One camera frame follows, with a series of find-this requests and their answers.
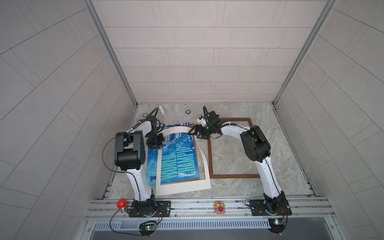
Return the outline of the brown wooden picture frame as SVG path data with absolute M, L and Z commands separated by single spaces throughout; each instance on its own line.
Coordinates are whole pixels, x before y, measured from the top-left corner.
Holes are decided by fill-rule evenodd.
M 235 121 L 235 122 L 248 122 L 250 127 L 253 126 L 251 118 L 223 118 L 223 120 Z M 259 179 L 260 178 L 259 174 L 240 174 L 240 175 L 214 174 L 211 140 L 208 140 L 208 155 L 209 155 L 209 174 L 211 179 Z

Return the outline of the cream white mat board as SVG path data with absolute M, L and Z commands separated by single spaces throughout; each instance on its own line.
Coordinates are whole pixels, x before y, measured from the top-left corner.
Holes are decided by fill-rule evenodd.
M 161 185 L 162 150 L 158 150 L 156 197 L 171 195 L 171 194 L 193 192 L 193 191 L 208 190 L 212 188 L 207 158 L 201 146 L 198 143 L 196 143 L 196 146 L 203 160 L 204 169 L 205 169 L 205 179 L 190 181 L 190 182 Z

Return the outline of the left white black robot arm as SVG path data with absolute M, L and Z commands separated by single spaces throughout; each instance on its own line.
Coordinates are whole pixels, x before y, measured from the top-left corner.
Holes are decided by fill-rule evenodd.
M 155 116 L 139 120 L 131 130 L 116 133 L 114 162 L 130 180 L 134 191 L 132 208 L 135 214 L 151 216 L 157 211 L 156 198 L 142 170 L 146 148 L 159 150 L 163 146 L 164 127 Z

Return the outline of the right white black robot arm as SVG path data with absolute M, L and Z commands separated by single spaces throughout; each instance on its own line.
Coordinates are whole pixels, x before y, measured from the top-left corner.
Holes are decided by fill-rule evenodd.
M 214 111 L 203 107 L 204 115 L 188 135 L 208 140 L 211 135 L 226 135 L 239 139 L 246 156 L 255 163 L 264 188 L 264 208 L 269 215 L 291 215 L 292 211 L 284 191 L 279 186 L 271 163 L 271 145 L 259 126 L 243 127 L 220 119 Z

